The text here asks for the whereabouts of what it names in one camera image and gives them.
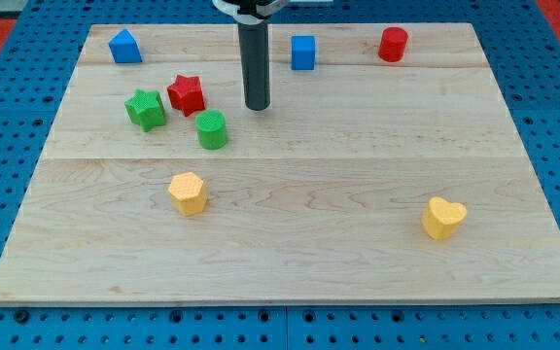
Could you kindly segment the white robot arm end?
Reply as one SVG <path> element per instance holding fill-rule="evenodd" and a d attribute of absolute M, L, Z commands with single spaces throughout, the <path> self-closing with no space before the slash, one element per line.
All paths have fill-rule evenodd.
<path fill-rule="evenodd" d="M 213 0 L 213 6 L 237 23 L 259 24 L 285 8 L 290 0 Z"/>

